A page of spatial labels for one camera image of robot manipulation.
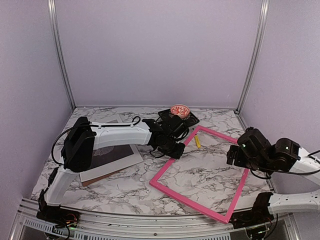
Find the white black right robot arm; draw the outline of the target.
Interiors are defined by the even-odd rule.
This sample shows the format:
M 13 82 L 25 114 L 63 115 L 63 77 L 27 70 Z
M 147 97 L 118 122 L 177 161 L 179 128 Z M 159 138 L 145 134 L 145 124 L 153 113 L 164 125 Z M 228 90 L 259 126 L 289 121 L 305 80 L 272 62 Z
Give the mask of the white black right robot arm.
M 297 142 L 280 138 L 275 144 L 254 127 L 249 127 L 227 152 L 227 164 L 260 171 L 269 178 L 273 173 L 302 176 L 315 184 L 320 183 L 320 160 L 316 152 L 309 153 Z M 273 220 L 276 214 L 319 212 L 319 190 L 279 194 L 259 193 L 250 210 L 232 214 L 229 222 L 235 229 L 262 224 Z

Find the yellow handled screwdriver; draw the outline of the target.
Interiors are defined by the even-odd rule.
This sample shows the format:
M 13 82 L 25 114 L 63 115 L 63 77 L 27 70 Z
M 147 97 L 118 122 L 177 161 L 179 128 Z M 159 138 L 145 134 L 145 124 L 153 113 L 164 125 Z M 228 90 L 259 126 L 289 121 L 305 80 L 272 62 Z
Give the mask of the yellow handled screwdriver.
M 195 140 L 196 146 L 198 148 L 201 148 L 201 143 L 200 143 L 199 137 L 197 135 L 194 136 L 194 140 Z

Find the photo with white mat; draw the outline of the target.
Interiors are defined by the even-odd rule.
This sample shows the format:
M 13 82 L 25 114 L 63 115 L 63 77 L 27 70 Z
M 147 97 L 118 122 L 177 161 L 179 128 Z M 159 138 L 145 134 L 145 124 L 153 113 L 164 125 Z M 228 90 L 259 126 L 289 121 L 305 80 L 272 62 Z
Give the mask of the photo with white mat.
M 146 145 L 151 132 L 148 125 L 139 118 L 133 122 L 123 122 L 116 114 L 107 117 L 106 122 L 92 121 L 90 125 L 95 139 L 88 170 L 101 166 L 130 167 L 143 162 L 136 146 Z

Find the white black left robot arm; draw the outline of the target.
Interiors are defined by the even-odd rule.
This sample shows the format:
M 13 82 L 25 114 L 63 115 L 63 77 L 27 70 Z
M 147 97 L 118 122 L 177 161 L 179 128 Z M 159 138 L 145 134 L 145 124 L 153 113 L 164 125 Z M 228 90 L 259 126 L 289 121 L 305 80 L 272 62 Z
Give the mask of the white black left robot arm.
M 61 209 L 61 202 L 75 177 L 90 167 L 95 150 L 121 145 L 146 145 L 177 160 L 185 149 L 181 141 L 189 131 L 179 116 L 168 121 L 136 116 L 127 123 L 94 123 L 87 117 L 78 118 L 73 127 L 61 133 L 65 136 L 60 152 L 62 161 L 57 163 L 48 178 L 47 187 L 40 192 L 36 217 L 57 224 L 77 220 L 79 213 Z

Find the pink photo frame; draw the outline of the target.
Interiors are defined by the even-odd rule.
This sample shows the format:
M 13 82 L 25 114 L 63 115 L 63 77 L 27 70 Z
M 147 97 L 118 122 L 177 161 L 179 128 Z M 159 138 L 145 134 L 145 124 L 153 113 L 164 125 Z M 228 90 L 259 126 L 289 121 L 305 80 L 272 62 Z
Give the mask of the pink photo frame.
M 223 133 L 217 132 L 215 130 L 209 129 L 207 127 L 204 127 L 202 125 L 198 125 L 193 132 L 190 134 L 190 136 L 184 141 L 185 145 L 188 145 L 191 140 L 194 138 L 194 136 L 199 132 L 205 132 L 209 135 L 215 136 L 217 138 L 226 140 L 232 144 L 236 144 L 237 143 L 237 139 L 225 135 Z M 242 195 L 242 191 L 243 188 L 245 186 L 248 174 L 249 174 L 249 169 L 244 169 L 243 173 L 242 173 L 242 177 L 240 179 L 239 185 L 237 187 L 237 190 L 235 192 L 235 195 L 231 201 L 231 204 L 229 205 L 229 208 L 226 212 L 225 215 L 222 215 L 218 212 L 215 212 L 183 195 L 181 195 L 178 192 L 175 192 L 174 190 L 168 188 L 167 186 L 161 184 L 160 182 L 158 182 L 158 180 L 160 179 L 160 177 L 168 170 L 168 168 L 175 162 L 175 159 L 170 158 L 165 164 L 164 166 L 156 173 L 156 175 L 149 181 L 149 184 L 154 187 L 155 189 L 159 190 L 160 192 L 164 193 L 165 195 L 171 197 L 172 199 L 190 207 L 193 210 L 196 210 L 197 212 L 215 220 L 218 221 L 220 223 L 223 224 L 228 224 L 232 214 L 234 213 L 234 210 L 237 206 L 238 200 L 240 199 L 241 195 Z

